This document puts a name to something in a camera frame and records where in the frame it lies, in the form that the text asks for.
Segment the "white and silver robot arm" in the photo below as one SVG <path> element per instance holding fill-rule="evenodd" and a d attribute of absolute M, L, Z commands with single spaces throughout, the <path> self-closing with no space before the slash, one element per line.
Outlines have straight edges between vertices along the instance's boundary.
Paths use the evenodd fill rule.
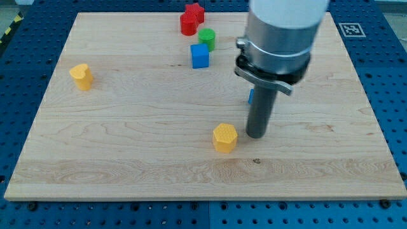
<path fill-rule="evenodd" d="M 251 138 L 264 136 L 279 92 L 291 95 L 305 75 L 328 0 L 251 0 L 235 74 L 254 85 L 246 124 Z"/>

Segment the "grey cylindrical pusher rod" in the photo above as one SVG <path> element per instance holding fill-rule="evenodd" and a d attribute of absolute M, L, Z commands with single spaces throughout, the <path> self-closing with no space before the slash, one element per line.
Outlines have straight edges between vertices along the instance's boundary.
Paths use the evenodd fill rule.
<path fill-rule="evenodd" d="M 257 85 L 254 87 L 246 124 L 246 133 L 249 137 L 259 139 L 265 135 L 276 96 L 276 90 Z"/>

